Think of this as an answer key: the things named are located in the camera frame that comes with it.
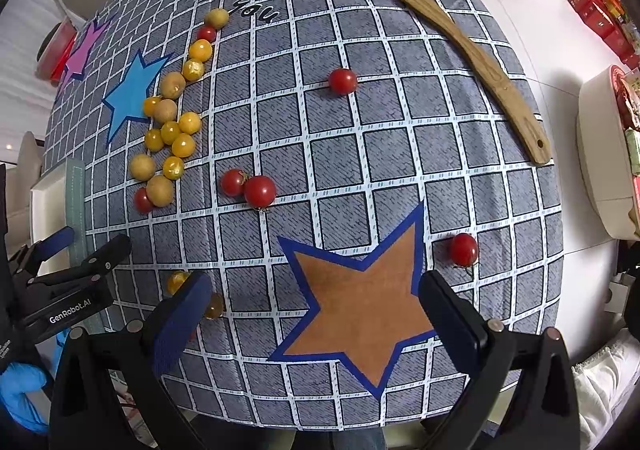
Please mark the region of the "blue gloved left hand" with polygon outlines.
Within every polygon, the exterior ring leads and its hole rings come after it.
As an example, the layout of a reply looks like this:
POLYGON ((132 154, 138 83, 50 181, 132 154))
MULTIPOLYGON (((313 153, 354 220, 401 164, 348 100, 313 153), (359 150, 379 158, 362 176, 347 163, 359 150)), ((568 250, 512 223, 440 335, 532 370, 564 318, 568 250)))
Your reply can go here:
POLYGON ((12 362, 1 374, 1 403, 14 422, 30 432, 46 436, 49 425, 27 397, 29 392, 43 389, 47 375, 38 366, 12 362))

